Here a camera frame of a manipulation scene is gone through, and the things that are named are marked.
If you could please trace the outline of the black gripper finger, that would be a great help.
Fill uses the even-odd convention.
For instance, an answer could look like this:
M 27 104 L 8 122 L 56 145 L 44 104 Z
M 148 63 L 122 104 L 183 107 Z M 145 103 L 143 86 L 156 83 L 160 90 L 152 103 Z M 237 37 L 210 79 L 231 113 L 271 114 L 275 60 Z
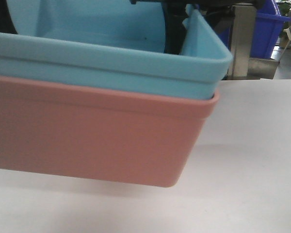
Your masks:
M 186 4 L 162 4 L 165 24 L 164 53 L 178 55 L 186 37 L 183 21 L 188 18 Z

